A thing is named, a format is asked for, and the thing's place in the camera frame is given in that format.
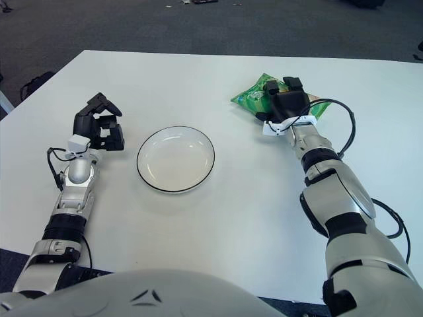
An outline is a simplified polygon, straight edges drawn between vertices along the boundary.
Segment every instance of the gray carpet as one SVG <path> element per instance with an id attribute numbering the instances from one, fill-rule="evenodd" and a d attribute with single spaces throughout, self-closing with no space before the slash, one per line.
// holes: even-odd
<path id="1" fill-rule="evenodd" d="M 412 55 L 423 40 L 421 0 L 387 0 L 376 10 L 341 0 L 220 0 L 205 5 L 9 0 L 9 5 L 13 12 L 0 13 L 5 76 L 0 89 L 14 105 L 23 84 L 45 71 L 58 71 L 82 50 L 416 61 Z"/>

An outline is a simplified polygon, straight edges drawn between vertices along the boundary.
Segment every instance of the white plate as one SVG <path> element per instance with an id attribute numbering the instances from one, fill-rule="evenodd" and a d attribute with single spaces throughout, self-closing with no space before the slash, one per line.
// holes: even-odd
<path id="1" fill-rule="evenodd" d="M 149 137 L 137 156 L 139 175 L 164 192 L 184 192 L 205 180 L 214 164 L 209 138 L 192 127 L 167 127 Z"/>

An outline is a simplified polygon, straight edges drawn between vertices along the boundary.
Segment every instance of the robotic hand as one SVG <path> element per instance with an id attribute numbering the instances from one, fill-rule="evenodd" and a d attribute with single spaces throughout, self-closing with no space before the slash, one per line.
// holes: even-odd
<path id="1" fill-rule="evenodd" d="M 276 82 L 265 86 L 273 113 L 263 133 L 285 134 L 303 166 L 307 188 L 300 195 L 301 206 L 313 228 L 328 238 L 323 300 L 332 316 L 423 315 L 423 290 L 399 251 L 376 228 L 372 199 L 341 160 L 354 139 L 354 115 L 337 102 L 349 110 L 353 131 L 336 153 L 319 135 L 315 118 L 307 116 L 313 103 L 301 81 L 285 77 L 284 82 L 288 92 L 279 92 Z"/>
<path id="2" fill-rule="evenodd" d="M 101 114 L 104 110 L 112 115 L 94 118 L 94 114 Z M 61 192 L 44 235 L 35 244 L 14 292 L 36 298 L 73 285 L 87 275 L 86 270 L 75 263 L 81 254 L 85 225 L 94 203 L 93 189 L 101 161 L 99 150 L 124 149 L 122 129 L 116 123 L 116 116 L 122 116 L 122 113 L 98 93 L 76 114 L 68 150 L 48 149 L 48 164 Z M 101 137 L 102 129 L 109 131 L 110 135 Z M 65 152 L 65 159 L 58 157 L 56 151 Z M 50 160 L 52 153 L 60 161 L 69 162 L 64 172 L 56 174 Z"/>
<path id="3" fill-rule="evenodd" d="M 284 81 L 290 87 L 288 92 L 280 92 L 272 82 L 266 85 L 273 112 L 257 116 L 264 120 L 263 133 L 285 135 L 302 163 L 307 188 L 300 195 L 301 206 L 313 228 L 328 238 L 323 299 L 332 316 L 423 315 L 423 290 L 399 251 L 376 228 L 370 196 L 342 162 L 354 130 L 347 145 L 336 153 L 330 141 L 319 135 L 315 118 L 308 116 L 313 103 L 300 80 L 286 77 Z M 97 95 L 75 116 L 74 136 L 66 152 L 69 167 L 56 174 L 51 166 L 61 188 L 58 202 L 43 239 L 37 242 L 15 285 L 16 293 L 0 295 L 0 314 L 281 316 L 228 282 L 192 272 L 150 269 L 115 273 L 67 287 L 80 279 L 74 263 L 93 204 L 99 160 L 95 149 L 124 147 L 116 117 L 93 118 L 104 109 L 115 116 L 121 114 L 103 95 Z M 102 138 L 100 127 L 110 129 L 110 136 Z"/>

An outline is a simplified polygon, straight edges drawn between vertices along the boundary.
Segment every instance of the white mounting bracket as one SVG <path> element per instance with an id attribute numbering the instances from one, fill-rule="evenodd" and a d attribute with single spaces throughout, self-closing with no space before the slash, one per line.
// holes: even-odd
<path id="1" fill-rule="evenodd" d="M 263 122 L 263 134 L 264 135 L 271 135 L 271 136 L 279 136 L 279 135 L 285 135 L 285 129 L 289 127 L 289 125 L 292 124 L 298 117 L 292 117 L 284 120 L 282 123 L 273 123 L 271 121 L 265 121 Z M 309 122 L 313 125 L 316 125 L 317 119 L 315 116 L 301 116 L 295 124 L 301 123 L 301 122 Z"/>

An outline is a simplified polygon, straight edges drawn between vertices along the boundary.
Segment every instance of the black joint cover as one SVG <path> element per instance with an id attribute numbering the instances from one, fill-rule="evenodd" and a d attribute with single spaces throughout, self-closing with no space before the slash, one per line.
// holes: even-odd
<path id="1" fill-rule="evenodd" d="M 343 213 L 341 215 L 330 218 L 325 226 L 329 232 L 329 241 L 338 236 L 351 233 L 365 234 L 367 224 L 359 213 Z"/>
<path id="2" fill-rule="evenodd" d="M 333 150 L 326 149 L 326 148 L 318 148 L 318 149 L 313 149 L 305 153 L 303 155 L 303 158 L 301 159 L 301 164 L 303 165 L 304 172 L 307 173 L 309 168 L 311 168 L 314 164 L 323 162 L 324 160 L 341 160 L 341 159 Z"/>
<path id="3" fill-rule="evenodd" d="M 357 302 L 347 290 L 334 292 L 333 278 L 323 283 L 323 301 L 329 307 L 332 317 L 337 317 L 357 307 Z"/>

